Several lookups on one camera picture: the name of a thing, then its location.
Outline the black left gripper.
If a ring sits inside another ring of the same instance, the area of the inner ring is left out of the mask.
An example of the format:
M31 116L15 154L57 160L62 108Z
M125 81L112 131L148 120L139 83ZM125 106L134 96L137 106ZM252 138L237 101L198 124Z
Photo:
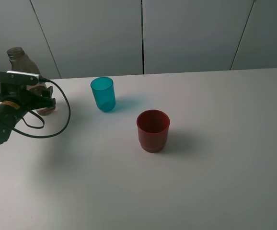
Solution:
M55 107L53 87L0 83L0 113L28 113L32 110Z

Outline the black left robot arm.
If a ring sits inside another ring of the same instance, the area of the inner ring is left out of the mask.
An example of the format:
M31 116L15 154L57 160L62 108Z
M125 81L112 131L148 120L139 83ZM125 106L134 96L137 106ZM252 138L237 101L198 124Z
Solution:
M37 86L28 90L26 85L0 84L0 144L6 142L15 126L27 113L44 120L34 110L54 107L53 87Z

